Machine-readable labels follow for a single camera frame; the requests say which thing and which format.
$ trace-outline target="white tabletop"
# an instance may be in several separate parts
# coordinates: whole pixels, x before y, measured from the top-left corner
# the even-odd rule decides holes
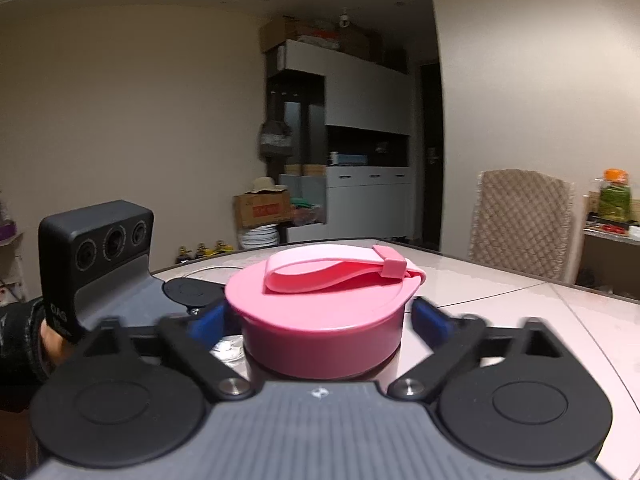
[[[371,247],[378,240],[342,240]],[[613,408],[613,424],[598,463],[618,479],[640,480],[640,306],[478,266],[437,254],[391,245],[427,273],[418,295],[454,315],[477,314],[494,326],[519,326],[523,318],[539,317],[559,335],[605,391]],[[287,246],[233,253],[156,274],[168,280],[193,274],[194,278],[226,283],[246,267],[267,259]],[[393,380],[423,360],[431,351],[411,329],[405,315],[400,350],[380,375]]]

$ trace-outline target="doorway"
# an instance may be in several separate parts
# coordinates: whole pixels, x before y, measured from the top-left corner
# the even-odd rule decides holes
[[[439,63],[420,67],[420,88],[424,135],[422,245],[427,249],[439,251],[444,182],[444,114]]]

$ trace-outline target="camera lens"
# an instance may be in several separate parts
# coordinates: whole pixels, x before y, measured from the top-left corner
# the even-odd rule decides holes
[[[78,247],[76,253],[76,266],[79,270],[87,270],[95,261],[95,243],[93,240],[85,240]]]
[[[145,239],[146,234],[146,224],[141,220],[136,224],[133,228],[133,232],[131,233],[131,241],[134,245],[140,245],[142,240]]]
[[[118,256],[124,247],[124,231],[122,228],[110,231],[104,240],[104,255],[111,260]]]

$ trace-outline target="stack of plates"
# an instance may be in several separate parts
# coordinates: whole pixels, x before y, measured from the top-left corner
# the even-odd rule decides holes
[[[240,243],[244,249],[271,247],[277,245],[279,240],[275,224],[251,229],[240,236]]]

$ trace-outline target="green vegetables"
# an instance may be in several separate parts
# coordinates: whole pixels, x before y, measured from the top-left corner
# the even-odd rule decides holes
[[[600,190],[598,216],[615,222],[627,222],[631,213],[631,188],[609,184]]]

